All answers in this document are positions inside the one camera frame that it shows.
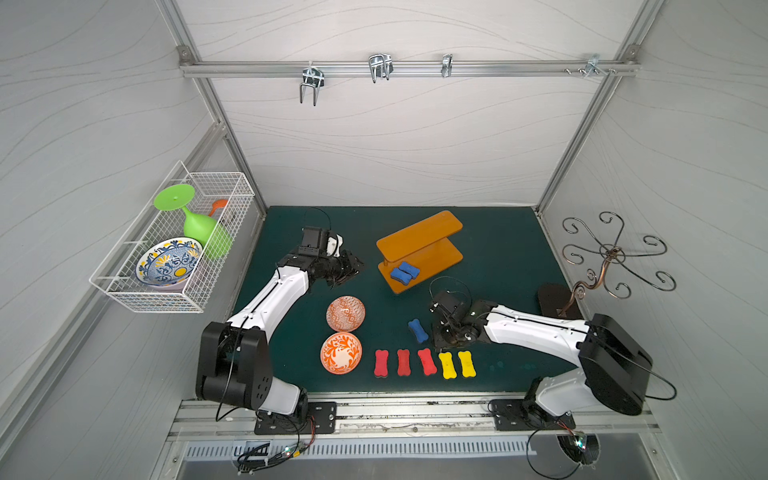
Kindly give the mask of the blue eraser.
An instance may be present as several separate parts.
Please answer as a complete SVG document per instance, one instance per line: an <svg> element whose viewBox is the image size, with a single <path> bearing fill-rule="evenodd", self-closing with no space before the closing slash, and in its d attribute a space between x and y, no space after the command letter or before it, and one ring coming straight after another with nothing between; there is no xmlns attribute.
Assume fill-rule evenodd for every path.
<svg viewBox="0 0 768 480"><path fill-rule="evenodd" d="M411 264L409 264L407 262L402 262L399 265L399 269L401 271L403 271L404 273L408 274L413 279L417 278L419 276L419 274L420 274L420 270L417 267L415 267L415 266L413 266L413 265L411 265Z"/></svg>
<svg viewBox="0 0 768 480"><path fill-rule="evenodd" d="M390 278L402 285L408 285L413 279L409 273L401 270L400 268L393 269L390 272Z"/></svg>
<svg viewBox="0 0 768 480"><path fill-rule="evenodd" d="M424 344L429 340L429 335L419 319L413 319L408 323L408 328L414 335L418 344Z"/></svg>

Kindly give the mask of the yellow eraser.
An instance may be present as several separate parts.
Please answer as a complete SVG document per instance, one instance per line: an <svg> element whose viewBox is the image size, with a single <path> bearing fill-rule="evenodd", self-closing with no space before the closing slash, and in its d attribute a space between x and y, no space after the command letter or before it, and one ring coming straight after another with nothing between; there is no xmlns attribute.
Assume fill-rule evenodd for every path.
<svg viewBox="0 0 768 480"><path fill-rule="evenodd" d="M461 364L462 376L464 378L474 378L477 373L475 370L473 356L470 351L460 351L458 358Z"/></svg>
<svg viewBox="0 0 768 480"><path fill-rule="evenodd" d="M441 352L438 354L438 358L442 367L443 378L446 380L452 380L457 377L457 372L453 362L453 356L451 352Z"/></svg>

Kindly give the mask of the red eraser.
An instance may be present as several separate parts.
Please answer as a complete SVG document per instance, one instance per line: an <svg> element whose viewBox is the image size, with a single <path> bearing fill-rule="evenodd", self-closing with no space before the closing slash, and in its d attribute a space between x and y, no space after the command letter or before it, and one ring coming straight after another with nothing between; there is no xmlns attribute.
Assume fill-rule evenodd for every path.
<svg viewBox="0 0 768 480"><path fill-rule="evenodd" d="M399 349L397 351L397 360L398 360L398 366L397 366L397 374L400 377L408 377L411 375L411 362L410 362L410 351L407 349Z"/></svg>
<svg viewBox="0 0 768 480"><path fill-rule="evenodd" d="M421 362L424 376L435 375L438 372L437 366L433 359L432 351L429 348L418 350L417 355Z"/></svg>
<svg viewBox="0 0 768 480"><path fill-rule="evenodd" d="M388 361L389 361L388 350L377 349L375 351L374 376L376 378L388 377L389 375Z"/></svg>

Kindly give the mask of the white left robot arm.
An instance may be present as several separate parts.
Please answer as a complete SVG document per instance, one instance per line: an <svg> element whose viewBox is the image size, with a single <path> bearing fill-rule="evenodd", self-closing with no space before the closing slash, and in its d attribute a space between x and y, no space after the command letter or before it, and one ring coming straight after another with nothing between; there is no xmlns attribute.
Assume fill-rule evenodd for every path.
<svg viewBox="0 0 768 480"><path fill-rule="evenodd" d="M307 393L274 375L270 339L315 281L341 285L364 268L364 262L343 247L339 234L320 227L303 228L299 245L276 263L259 293L225 322L211 322L203 330L197 397L221 406L305 420Z"/></svg>

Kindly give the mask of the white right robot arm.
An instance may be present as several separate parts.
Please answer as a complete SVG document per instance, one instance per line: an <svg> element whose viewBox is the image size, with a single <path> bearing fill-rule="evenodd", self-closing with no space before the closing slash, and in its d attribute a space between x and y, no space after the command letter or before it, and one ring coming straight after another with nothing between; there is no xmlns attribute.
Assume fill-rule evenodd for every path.
<svg viewBox="0 0 768 480"><path fill-rule="evenodd" d="M627 416L643 410L653 361L610 316L544 317L484 300L469 305L450 291L436 294L429 309L436 316L433 339L439 350L475 342L509 344L574 366L533 381L520 406L530 423L554 422L597 405Z"/></svg>

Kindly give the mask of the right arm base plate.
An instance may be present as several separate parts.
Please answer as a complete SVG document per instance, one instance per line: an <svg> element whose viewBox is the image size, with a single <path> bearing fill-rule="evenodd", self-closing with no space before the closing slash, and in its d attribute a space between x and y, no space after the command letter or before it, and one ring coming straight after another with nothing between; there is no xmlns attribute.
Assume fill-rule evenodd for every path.
<svg viewBox="0 0 768 480"><path fill-rule="evenodd" d="M571 414L553 416L539 408L533 401L495 399L488 402L487 409L496 431L576 430L576 423Z"/></svg>

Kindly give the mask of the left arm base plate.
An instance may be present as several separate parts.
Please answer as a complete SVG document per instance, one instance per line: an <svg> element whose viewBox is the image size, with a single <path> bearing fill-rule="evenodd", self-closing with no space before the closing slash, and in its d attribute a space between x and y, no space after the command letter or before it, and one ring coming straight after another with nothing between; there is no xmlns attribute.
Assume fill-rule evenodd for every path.
<svg viewBox="0 0 768 480"><path fill-rule="evenodd" d="M300 403L291 415L259 410L254 434L258 436L332 434L336 430L338 404L333 401Z"/></svg>

